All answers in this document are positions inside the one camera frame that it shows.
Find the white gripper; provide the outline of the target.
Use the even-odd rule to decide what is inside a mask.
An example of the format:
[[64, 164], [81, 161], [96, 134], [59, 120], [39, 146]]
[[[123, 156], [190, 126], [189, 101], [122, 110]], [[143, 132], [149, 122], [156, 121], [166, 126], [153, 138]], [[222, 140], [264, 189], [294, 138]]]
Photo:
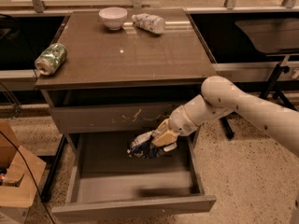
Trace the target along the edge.
[[156, 147], [168, 146], [175, 143], [179, 135], [188, 136], [197, 129], [198, 126], [192, 122], [184, 106], [181, 105], [171, 113], [169, 119], [165, 119], [158, 128], [152, 132], [153, 139], [151, 143]]

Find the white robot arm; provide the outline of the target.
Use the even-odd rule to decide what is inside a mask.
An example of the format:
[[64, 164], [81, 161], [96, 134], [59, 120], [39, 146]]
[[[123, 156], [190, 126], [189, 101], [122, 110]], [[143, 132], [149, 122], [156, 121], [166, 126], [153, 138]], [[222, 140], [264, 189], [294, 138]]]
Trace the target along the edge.
[[299, 156], [299, 112], [240, 90], [225, 77], [205, 79], [201, 93], [176, 108], [153, 132], [156, 147], [173, 144], [203, 123], [235, 112]]

